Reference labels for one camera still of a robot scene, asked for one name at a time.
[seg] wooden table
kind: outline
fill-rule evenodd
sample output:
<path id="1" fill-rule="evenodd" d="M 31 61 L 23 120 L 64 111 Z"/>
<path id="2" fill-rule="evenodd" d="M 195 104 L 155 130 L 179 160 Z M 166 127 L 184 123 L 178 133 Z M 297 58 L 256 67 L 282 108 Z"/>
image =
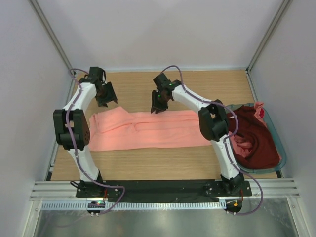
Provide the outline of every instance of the wooden table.
<path id="1" fill-rule="evenodd" d="M 93 100 L 86 113 L 122 106 L 128 112 L 150 111 L 151 93 L 155 89 L 153 78 L 157 72 L 108 73 L 118 97 L 118 105 L 97 107 Z M 170 80 L 179 79 L 178 72 L 167 72 Z M 197 94 L 224 104 L 253 102 L 244 71 L 183 72 L 185 84 Z M 186 110 L 184 105 L 170 101 L 169 110 Z M 105 180 L 169 180 L 219 179 L 220 166 L 212 146 L 170 149 L 136 149 L 128 151 L 91 152 L 95 165 Z M 256 175 L 258 178 L 276 178 L 275 173 Z M 73 158 L 62 147 L 58 149 L 51 180 L 79 180 Z"/>

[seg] plastic basket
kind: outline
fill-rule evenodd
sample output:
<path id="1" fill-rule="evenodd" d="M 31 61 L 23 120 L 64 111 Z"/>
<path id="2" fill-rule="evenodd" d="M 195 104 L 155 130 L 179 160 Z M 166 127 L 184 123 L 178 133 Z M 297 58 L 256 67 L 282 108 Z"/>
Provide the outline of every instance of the plastic basket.
<path id="1" fill-rule="evenodd" d="M 234 111 L 234 110 L 240 108 L 243 105 L 245 105 L 245 106 L 254 106 L 253 103 L 248 103 L 248 104 L 240 104 L 240 105 L 228 105 L 227 107 L 229 107 L 230 109 L 232 109 Z M 285 150 L 284 150 L 283 145 L 281 143 L 281 140 L 280 140 L 280 138 L 279 138 L 279 136 L 277 134 L 276 128 L 274 127 L 268 112 L 265 109 L 264 109 L 264 111 L 265 111 L 265 113 L 264 113 L 263 121 L 267 124 L 267 128 L 268 128 L 269 132 L 272 135 L 273 142 L 275 143 L 276 149 L 277 149 L 278 153 L 281 156 L 281 160 L 280 160 L 280 162 L 279 162 L 279 164 L 277 166 L 275 166 L 273 168 L 270 168 L 270 169 L 248 169 L 248 168 L 245 168 L 242 165 L 240 165 L 238 163 L 238 161 L 236 160 L 238 166 L 243 171 L 245 171 L 247 173 L 255 173 L 255 174 L 272 173 L 272 172 L 281 170 L 286 164 L 286 153 L 285 153 Z"/>

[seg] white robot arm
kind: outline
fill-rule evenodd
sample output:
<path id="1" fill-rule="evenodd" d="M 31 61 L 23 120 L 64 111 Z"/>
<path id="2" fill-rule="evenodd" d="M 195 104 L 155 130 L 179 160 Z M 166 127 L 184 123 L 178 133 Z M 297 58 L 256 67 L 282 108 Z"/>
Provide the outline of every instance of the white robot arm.
<path id="1" fill-rule="evenodd" d="M 91 67 L 89 75 L 80 79 L 82 89 L 78 88 L 70 102 L 61 110 L 55 110 L 53 114 L 56 140 L 59 145 L 62 145 L 73 157 L 76 165 L 75 150 L 73 141 L 70 137 L 66 126 L 66 112 L 70 105 L 73 104 L 69 119 L 73 122 L 72 131 L 75 137 L 75 142 L 78 147 L 79 162 L 86 174 L 98 182 L 102 182 L 100 171 L 95 166 L 88 143 L 90 140 L 90 132 L 84 116 L 89 103 L 95 97 L 99 106 L 107 106 L 106 103 L 114 101 L 117 103 L 117 97 L 114 93 L 112 84 L 106 82 L 106 75 L 103 69 Z M 209 140 L 221 166 L 221 177 L 224 183 L 224 188 L 227 193 L 233 193 L 240 188 L 244 181 L 244 177 L 233 166 L 237 163 L 234 158 L 231 145 L 228 144 L 229 154 L 233 164 L 229 161 L 228 154 L 225 149 L 224 138 L 228 134 L 228 119 L 225 110 L 222 107 L 216 107 L 205 103 L 206 99 L 200 97 L 196 93 L 181 85 L 181 82 L 175 80 L 171 82 L 164 74 L 160 74 L 154 79 L 157 90 L 152 92 L 152 109 L 151 113 L 163 112 L 168 108 L 167 102 L 171 100 L 185 104 L 191 110 L 199 115 L 200 131 L 202 135 Z M 80 182 L 88 186 L 91 181 L 80 171 Z"/>
<path id="2" fill-rule="evenodd" d="M 182 86 L 177 86 L 172 91 L 172 97 L 175 101 L 178 101 L 184 105 L 186 105 L 188 108 L 193 110 L 198 114 L 198 112 L 201 110 L 201 108 L 207 107 L 209 104 L 206 104 L 201 101 L 208 101 L 207 99 L 197 95 L 196 93 L 192 92 L 190 89 L 188 89 L 185 86 L 185 90 L 182 88 Z M 190 96 L 186 91 L 189 91 L 190 93 L 194 94 L 196 97 L 198 97 L 201 101 L 195 99 L 194 97 Z M 218 158 L 218 161 L 221 166 L 221 174 L 226 179 L 231 179 L 239 175 L 239 172 L 232 166 L 231 162 L 228 159 L 227 152 L 225 150 L 224 146 L 224 138 L 226 136 L 222 136 L 219 138 L 219 141 L 211 140 L 211 144 L 215 150 L 216 156 Z M 227 145 L 229 148 L 231 148 L 231 145 L 229 144 L 229 139 L 227 140 Z M 229 149 L 230 156 L 235 164 L 237 166 L 237 163 L 234 158 L 233 150 Z"/>
<path id="3" fill-rule="evenodd" d="M 56 140 L 59 145 L 62 145 L 71 154 L 78 167 L 73 141 L 66 125 L 66 112 L 70 105 L 73 104 L 69 119 L 72 121 L 71 126 L 78 147 L 80 165 L 90 178 L 102 182 L 100 171 L 95 166 L 87 146 L 90 140 L 90 131 L 84 113 L 93 98 L 96 98 L 99 107 L 107 107 L 107 103 L 111 101 L 117 103 L 118 99 L 114 93 L 112 84 L 106 81 L 105 71 L 99 67 L 91 67 L 89 75 L 81 78 L 79 83 L 81 84 L 81 88 L 77 88 L 69 103 L 63 109 L 54 111 L 53 118 Z M 80 181 L 90 182 L 79 167 L 78 170 Z"/>
<path id="4" fill-rule="evenodd" d="M 221 177 L 226 183 L 227 192 L 231 193 L 238 189 L 244 181 L 244 177 L 234 165 L 237 166 L 233 149 L 229 139 L 226 140 L 231 161 L 225 149 L 224 139 L 228 136 L 229 122 L 225 109 L 211 104 L 205 99 L 182 85 L 180 81 L 171 82 L 164 73 L 154 78 L 157 89 L 152 91 L 151 113 L 160 113 L 168 108 L 167 102 L 178 101 L 196 112 L 199 116 L 200 131 L 205 139 L 209 140 L 215 150 L 221 166 Z"/>

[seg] maroon shirt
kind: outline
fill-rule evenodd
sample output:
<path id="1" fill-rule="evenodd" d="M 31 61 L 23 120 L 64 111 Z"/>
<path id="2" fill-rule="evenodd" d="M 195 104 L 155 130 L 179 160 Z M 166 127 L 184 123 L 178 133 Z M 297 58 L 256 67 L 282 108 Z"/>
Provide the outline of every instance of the maroon shirt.
<path id="1" fill-rule="evenodd" d="M 239 122 L 237 135 L 246 138 L 252 144 L 248 156 L 235 154 L 235 158 L 245 168 L 273 168 L 278 165 L 280 158 L 269 130 L 254 116 L 255 111 L 254 107 L 249 106 L 241 106 L 234 111 Z M 229 123 L 229 131 L 233 132 L 236 128 L 235 119 L 230 118 Z"/>

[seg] white wall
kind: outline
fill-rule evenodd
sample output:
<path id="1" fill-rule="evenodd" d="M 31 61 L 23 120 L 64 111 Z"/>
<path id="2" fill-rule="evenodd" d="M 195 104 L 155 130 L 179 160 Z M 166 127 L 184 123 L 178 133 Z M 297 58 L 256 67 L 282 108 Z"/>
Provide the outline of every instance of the white wall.
<path id="1" fill-rule="evenodd" d="M 283 172 L 297 183 L 310 227 L 316 225 L 315 12 L 315 0 L 294 0 L 252 71 L 287 151 Z"/>
<path id="2" fill-rule="evenodd" d="M 107 70 L 246 68 L 282 0 L 38 0 L 69 60 Z"/>
<path id="3" fill-rule="evenodd" d="M 0 32 L 0 236 L 20 237 L 31 188 L 47 171 L 52 113 L 70 79 L 28 1 L 1 3 Z"/>

